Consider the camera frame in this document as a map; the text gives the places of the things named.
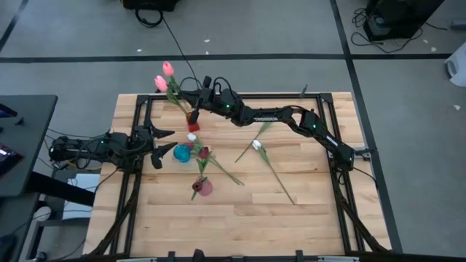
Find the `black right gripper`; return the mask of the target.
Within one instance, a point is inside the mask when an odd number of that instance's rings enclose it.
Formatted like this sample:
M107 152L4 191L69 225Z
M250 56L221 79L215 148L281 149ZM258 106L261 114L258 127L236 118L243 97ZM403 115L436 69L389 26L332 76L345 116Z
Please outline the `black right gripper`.
M217 95L215 90L207 87L203 87L200 90L186 91L181 90L178 92L180 98L188 102L189 104L198 104L195 106L189 117L190 124L196 124L199 118L200 108L207 111L228 111L229 104L221 99L220 95Z

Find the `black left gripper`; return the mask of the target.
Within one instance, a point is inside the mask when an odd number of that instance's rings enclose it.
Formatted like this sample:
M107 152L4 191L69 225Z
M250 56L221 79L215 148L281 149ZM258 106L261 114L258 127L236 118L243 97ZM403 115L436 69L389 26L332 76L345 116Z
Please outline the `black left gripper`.
M144 126L137 126L132 132L132 152L130 153L131 162L139 162L144 155L151 154L151 163L155 169L162 169L160 160L170 149L178 145L177 142L168 143L155 148L154 138L160 139L173 135L172 130L157 129L150 119L144 120Z

